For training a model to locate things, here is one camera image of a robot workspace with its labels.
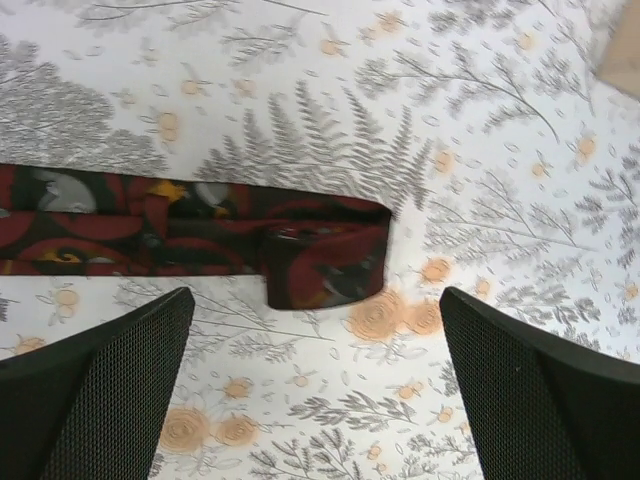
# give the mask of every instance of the fabric fold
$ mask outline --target fabric fold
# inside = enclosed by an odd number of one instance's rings
[[[0,274],[262,274],[275,309],[380,291],[391,212],[335,195],[0,165]]]

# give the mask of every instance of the folded cloth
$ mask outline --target folded cloth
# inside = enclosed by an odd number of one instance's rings
[[[391,212],[271,187],[0,165],[0,275],[261,273],[269,306],[383,287]]]

